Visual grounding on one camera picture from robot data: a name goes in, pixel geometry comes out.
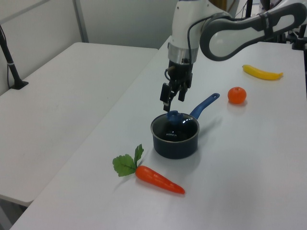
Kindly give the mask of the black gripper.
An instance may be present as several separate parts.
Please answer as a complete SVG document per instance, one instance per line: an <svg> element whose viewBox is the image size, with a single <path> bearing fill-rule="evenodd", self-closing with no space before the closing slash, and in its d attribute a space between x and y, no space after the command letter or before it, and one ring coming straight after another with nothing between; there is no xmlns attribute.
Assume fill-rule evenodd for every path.
<svg viewBox="0 0 307 230"><path fill-rule="evenodd" d="M179 88L178 100L183 102L185 100L186 93L191 87L192 82L192 67L189 63L178 64L169 61L167 72L170 77L169 83L162 85L160 94L160 101L163 102L164 111L169 112L171 108L171 102L176 95L173 89Z"/></svg>

